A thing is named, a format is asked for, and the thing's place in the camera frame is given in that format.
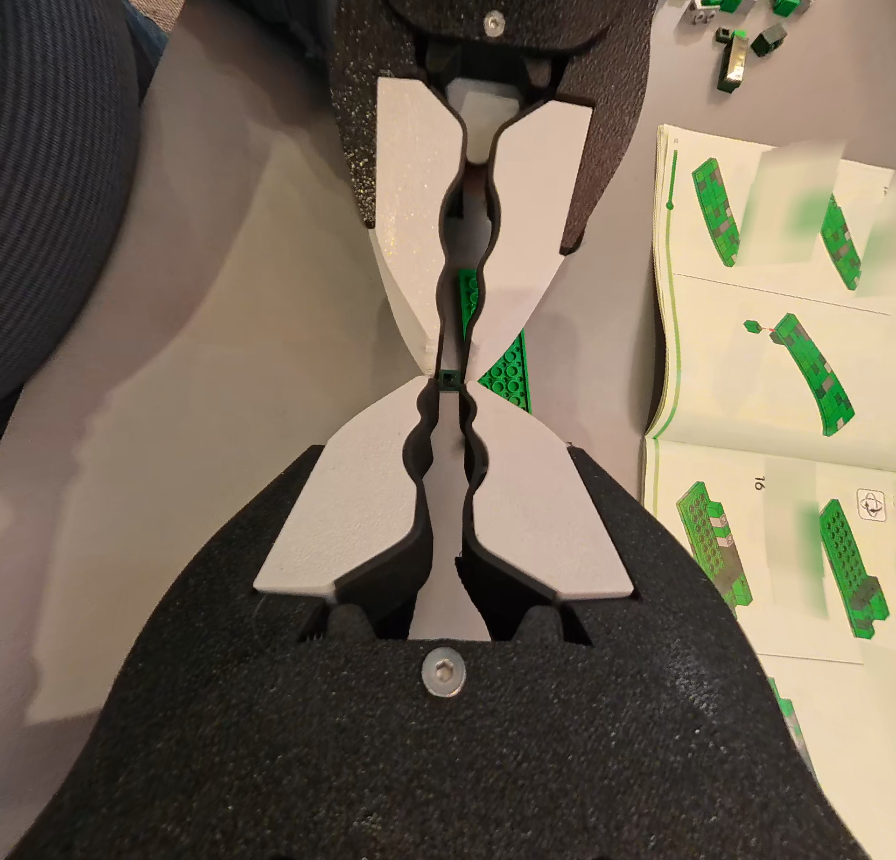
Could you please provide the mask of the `green studded brick plate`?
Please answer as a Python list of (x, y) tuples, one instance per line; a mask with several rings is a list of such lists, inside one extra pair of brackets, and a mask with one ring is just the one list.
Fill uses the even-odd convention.
[[(478, 301), (476, 271), (460, 269), (458, 296), (461, 310), (462, 339), (466, 339), (469, 322)], [(513, 339), (509, 348), (499, 357), (480, 379), (479, 383), (489, 391), (509, 401), (512, 406), (532, 413), (531, 384), (524, 331)]]

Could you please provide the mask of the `brick instruction booklet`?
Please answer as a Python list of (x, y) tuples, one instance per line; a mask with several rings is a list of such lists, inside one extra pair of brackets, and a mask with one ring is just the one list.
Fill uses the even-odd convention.
[(644, 504), (711, 577), (855, 838), (894, 858), (894, 297), (858, 288), (894, 171), (841, 160), (808, 258), (743, 264), (769, 152), (658, 129)]

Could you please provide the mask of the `person's blue jeans leg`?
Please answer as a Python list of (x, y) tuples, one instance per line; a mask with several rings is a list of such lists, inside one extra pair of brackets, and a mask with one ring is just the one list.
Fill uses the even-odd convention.
[(148, 15), (141, 12), (130, 0), (120, 0), (126, 13), (126, 22), (132, 38), (152, 61), (158, 64), (167, 44), (168, 34)]

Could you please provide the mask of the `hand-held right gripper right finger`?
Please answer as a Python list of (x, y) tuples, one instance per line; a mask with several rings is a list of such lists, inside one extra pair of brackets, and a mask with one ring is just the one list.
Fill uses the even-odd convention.
[(459, 407), (468, 490), (455, 566), (490, 638), (512, 641), (535, 610), (558, 640), (590, 642), (574, 604), (634, 586), (570, 448), (478, 383)]

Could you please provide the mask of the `grey desk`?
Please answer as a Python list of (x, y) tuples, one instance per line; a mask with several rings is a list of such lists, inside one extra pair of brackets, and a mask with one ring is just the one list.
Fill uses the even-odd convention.
[(634, 596), (385, 639), (252, 582), (413, 374), (323, 85), (189, 0), (84, 306), (2, 437), (9, 858), (867, 858), (686, 551), (565, 449)]

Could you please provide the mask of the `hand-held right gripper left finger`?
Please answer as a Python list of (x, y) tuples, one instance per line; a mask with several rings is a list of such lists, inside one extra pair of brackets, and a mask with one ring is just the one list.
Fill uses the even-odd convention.
[(357, 605), (379, 637), (407, 638), (433, 561), (423, 479), (437, 422), (428, 377), (349, 420), (322, 447), (253, 587)]

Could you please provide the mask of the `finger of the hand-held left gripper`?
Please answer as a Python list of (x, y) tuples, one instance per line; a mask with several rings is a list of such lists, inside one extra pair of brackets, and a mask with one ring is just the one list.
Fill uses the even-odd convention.
[(444, 209), (460, 182), (462, 121), (419, 80), (376, 86), (375, 258), (399, 333), (421, 373), (437, 368)]
[(496, 236), (478, 269), (465, 382), (481, 378), (524, 328), (558, 271), (592, 110), (551, 100), (500, 131), (490, 170)]

